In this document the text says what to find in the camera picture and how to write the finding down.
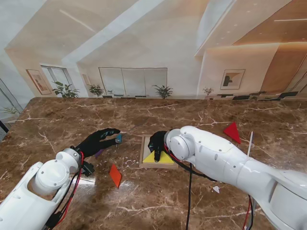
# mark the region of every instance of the yellow triangle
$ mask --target yellow triangle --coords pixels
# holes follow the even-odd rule
[[[143,162],[145,163],[156,163],[154,161],[154,151],[149,154],[148,157],[146,157]],[[164,152],[161,152],[161,157],[160,157],[160,161],[158,163],[162,163],[162,164],[174,164],[173,160]]]

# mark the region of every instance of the painting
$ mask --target painting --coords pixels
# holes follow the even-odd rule
[[[237,90],[244,75],[245,69],[226,69],[224,71],[221,90]]]
[[[27,73],[29,74],[31,80],[34,82],[35,86],[37,87],[38,91],[41,95],[44,94],[51,94],[51,91],[46,85],[42,75],[38,70],[35,69],[27,69]]]

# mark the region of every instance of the ceiling light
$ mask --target ceiling light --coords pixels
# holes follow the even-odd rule
[[[290,22],[290,21],[307,21],[307,18],[274,20],[274,22]]]

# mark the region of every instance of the red triangle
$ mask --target red triangle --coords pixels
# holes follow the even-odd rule
[[[236,123],[232,123],[230,126],[228,126],[226,129],[224,129],[224,133],[228,136],[230,136],[233,140],[241,144],[240,136],[238,129],[236,128]]]

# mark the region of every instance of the white stick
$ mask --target white stick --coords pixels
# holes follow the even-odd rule
[[[250,139],[249,139],[249,146],[248,146],[248,157],[249,157],[249,153],[250,153],[250,147],[251,147],[251,143],[253,141],[253,131],[251,131],[250,134]]]

